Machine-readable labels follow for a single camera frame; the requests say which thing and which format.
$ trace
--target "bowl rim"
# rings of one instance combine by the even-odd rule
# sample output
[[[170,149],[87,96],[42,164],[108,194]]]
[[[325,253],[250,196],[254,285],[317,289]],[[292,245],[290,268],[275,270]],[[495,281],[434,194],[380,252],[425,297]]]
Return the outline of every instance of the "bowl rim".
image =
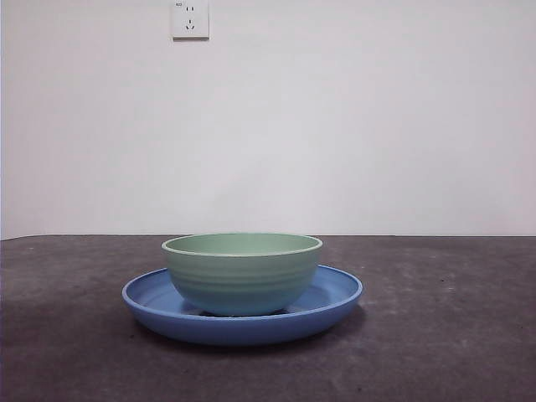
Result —
[[[251,253],[251,254],[222,254],[222,253],[204,253],[204,252],[197,252],[197,251],[185,251],[185,250],[176,250],[172,249],[171,247],[168,247],[168,243],[171,243],[172,241],[179,240],[179,239],[186,239],[191,237],[204,237],[204,236],[213,236],[213,235],[284,235],[284,236],[292,236],[292,237],[301,237],[304,239],[310,239],[314,240],[317,243],[311,247],[307,247],[305,249],[299,249],[299,250],[291,250],[291,251],[275,251],[272,253]],[[162,243],[162,248],[164,251],[174,253],[174,254],[181,254],[181,255],[198,255],[203,257],[267,257],[271,255],[290,255],[290,254],[299,254],[299,253],[305,253],[308,251],[313,251],[316,249],[319,249],[322,247],[323,242],[312,236],[305,236],[304,234],[292,234],[292,233],[276,233],[276,232],[224,232],[224,233],[204,233],[204,234],[189,234],[186,236],[180,236],[180,237],[174,237],[173,239],[166,240]]]

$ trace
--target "blue plate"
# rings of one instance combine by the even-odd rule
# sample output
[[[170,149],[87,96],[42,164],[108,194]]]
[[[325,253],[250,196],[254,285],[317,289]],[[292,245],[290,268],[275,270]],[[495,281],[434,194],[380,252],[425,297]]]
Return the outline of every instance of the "blue plate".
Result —
[[[319,265],[312,284],[285,310],[269,316],[215,317],[185,301],[168,269],[162,268],[128,282],[122,295],[142,325],[166,337],[247,346],[291,341],[328,329],[352,311],[362,290],[355,276]]]

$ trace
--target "plate rim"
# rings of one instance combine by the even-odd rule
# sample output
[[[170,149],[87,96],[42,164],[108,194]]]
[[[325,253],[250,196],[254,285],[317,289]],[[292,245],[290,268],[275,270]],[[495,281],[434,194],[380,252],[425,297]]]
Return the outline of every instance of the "plate rim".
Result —
[[[121,295],[123,297],[123,300],[125,301],[125,303],[129,307],[132,307],[132,308],[134,308],[136,310],[141,310],[141,311],[146,312],[148,314],[158,315],[160,317],[178,318],[178,319],[181,319],[181,320],[192,320],[192,321],[222,321],[222,322],[243,322],[243,321],[248,321],[248,322],[250,322],[250,321],[263,321],[263,320],[281,320],[281,319],[290,318],[290,317],[306,316],[306,315],[310,315],[310,314],[316,314],[316,313],[319,313],[319,312],[324,312],[324,311],[327,311],[327,310],[332,310],[334,308],[337,308],[337,307],[343,306],[345,304],[348,304],[349,302],[351,302],[351,301],[357,299],[358,297],[360,297],[361,294],[363,293],[363,283],[356,276],[354,276],[352,274],[349,274],[346,271],[342,271],[342,270],[339,270],[337,268],[333,268],[333,267],[328,266],[328,265],[320,264],[320,265],[318,265],[318,268],[324,268],[324,269],[327,269],[329,271],[332,271],[333,273],[337,273],[339,275],[346,276],[350,281],[353,281],[353,282],[357,283],[358,289],[351,296],[347,297],[346,299],[344,299],[342,301],[338,301],[337,303],[329,304],[329,305],[323,306],[323,307],[313,308],[312,310],[305,310],[303,312],[288,312],[288,313],[277,314],[277,315],[246,316],[246,317],[195,316],[195,315],[191,315],[191,314],[181,314],[181,313],[176,313],[176,312],[163,312],[162,310],[157,310],[155,308],[145,307],[145,306],[142,306],[141,304],[135,302],[134,300],[132,300],[126,294],[128,288],[134,282],[139,281],[139,280],[143,279],[146,276],[156,275],[156,274],[159,274],[159,273],[161,273],[163,271],[168,270],[168,268],[160,268],[158,270],[154,270],[154,271],[139,275],[139,276],[131,279],[130,281],[128,281],[123,286],[123,289],[121,291]]]

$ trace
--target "bowl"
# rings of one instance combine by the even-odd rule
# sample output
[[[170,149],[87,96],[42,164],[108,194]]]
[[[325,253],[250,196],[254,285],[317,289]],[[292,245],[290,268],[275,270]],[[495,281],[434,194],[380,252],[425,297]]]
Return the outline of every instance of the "bowl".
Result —
[[[162,248],[184,299],[215,315],[258,316],[281,310],[307,289],[322,242],[298,234],[196,234]]]

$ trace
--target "gray table surface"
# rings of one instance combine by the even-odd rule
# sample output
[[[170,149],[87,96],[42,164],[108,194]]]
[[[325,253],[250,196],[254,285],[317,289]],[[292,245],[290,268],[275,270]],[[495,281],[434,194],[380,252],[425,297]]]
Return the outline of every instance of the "gray table surface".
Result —
[[[321,236],[360,307],[311,338],[218,348],[123,305],[170,237],[4,240],[3,400],[536,400],[536,238]]]

